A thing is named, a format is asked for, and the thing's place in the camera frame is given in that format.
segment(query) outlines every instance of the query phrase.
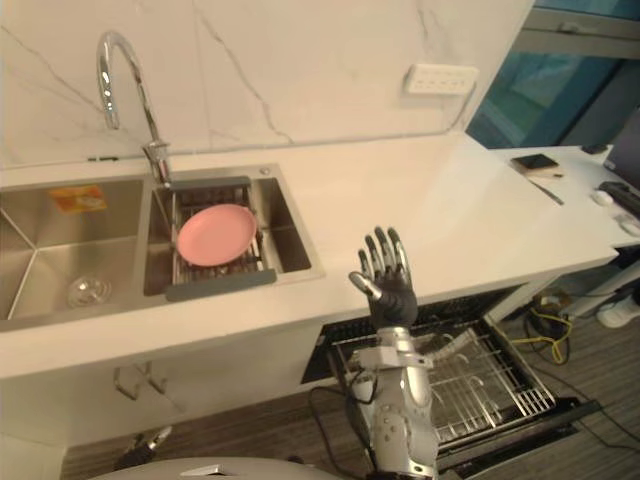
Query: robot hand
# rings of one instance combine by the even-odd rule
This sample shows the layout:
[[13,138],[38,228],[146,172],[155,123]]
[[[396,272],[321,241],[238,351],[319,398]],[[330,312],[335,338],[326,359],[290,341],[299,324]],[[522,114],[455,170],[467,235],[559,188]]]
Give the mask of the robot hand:
[[351,272],[349,280],[367,296],[371,324],[376,330],[385,327],[409,328],[416,321],[418,307],[411,286],[407,254],[393,228],[388,230],[390,241],[382,228],[376,227],[374,232],[382,251],[382,261],[375,241],[371,235],[367,235],[364,240],[371,262],[365,251],[360,249],[358,256],[362,273]]

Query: glass window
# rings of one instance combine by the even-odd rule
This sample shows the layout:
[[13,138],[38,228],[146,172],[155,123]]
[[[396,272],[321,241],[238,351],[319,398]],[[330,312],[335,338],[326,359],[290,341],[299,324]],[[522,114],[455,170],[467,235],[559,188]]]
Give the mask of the glass window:
[[536,0],[535,6],[640,20],[638,0]]
[[557,144],[620,60],[512,52],[467,132],[487,148]]

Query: sink drain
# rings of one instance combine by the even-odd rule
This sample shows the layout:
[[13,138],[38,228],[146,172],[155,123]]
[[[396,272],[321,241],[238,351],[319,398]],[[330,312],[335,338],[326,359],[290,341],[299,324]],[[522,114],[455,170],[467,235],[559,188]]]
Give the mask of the sink drain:
[[70,307],[88,307],[106,302],[111,296],[111,284],[96,277],[80,277],[69,285],[67,303]]

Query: wall outlet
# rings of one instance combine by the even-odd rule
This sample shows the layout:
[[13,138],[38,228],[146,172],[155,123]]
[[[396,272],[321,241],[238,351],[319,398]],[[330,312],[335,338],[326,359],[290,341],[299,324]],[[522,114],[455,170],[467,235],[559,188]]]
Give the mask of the wall outlet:
[[404,91],[412,95],[466,95],[477,78],[476,67],[416,63],[407,74]]

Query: faucet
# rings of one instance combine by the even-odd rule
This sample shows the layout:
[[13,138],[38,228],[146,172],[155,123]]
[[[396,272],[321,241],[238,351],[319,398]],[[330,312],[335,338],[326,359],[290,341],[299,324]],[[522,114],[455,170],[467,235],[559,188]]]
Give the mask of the faucet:
[[166,188],[169,188],[171,186],[168,164],[169,154],[167,152],[167,146],[169,144],[162,140],[160,138],[160,133],[158,133],[158,125],[156,124],[156,120],[153,116],[151,102],[147,95],[147,87],[145,86],[144,79],[142,78],[140,62],[133,51],[133,47],[126,38],[115,31],[108,31],[102,34],[98,41],[97,51],[98,88],[100,90],[100,97],[102,98],[102,106],[104,107],[107,127],[113,130],[120,128],[118,108],[116,107],[115,98],[111,89],[111,56],[114,47],[120,47],[120,50],[122,50],[122,53],[124,54],[124,58],[127,60],[129,67],[131,67],[131,73],[133,74],[133,78],[136,82],[140,102],[144,109],[144,116],[147,119],[149,131],[151,132],[151,141],[143,145],[142,150],[149,159],[151,171],[156,181],[164,185]]

